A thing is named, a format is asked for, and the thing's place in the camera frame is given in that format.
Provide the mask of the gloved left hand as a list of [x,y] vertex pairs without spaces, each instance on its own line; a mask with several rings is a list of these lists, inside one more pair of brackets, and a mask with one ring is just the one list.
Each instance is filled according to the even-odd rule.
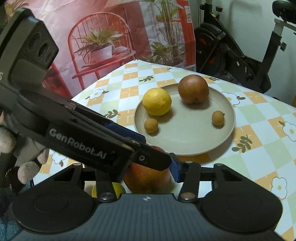
[[8,187],[13,180],[28,183],[47,163],[48,156],[48,148],[22,135],[11,116],[1,112],[1,187]]

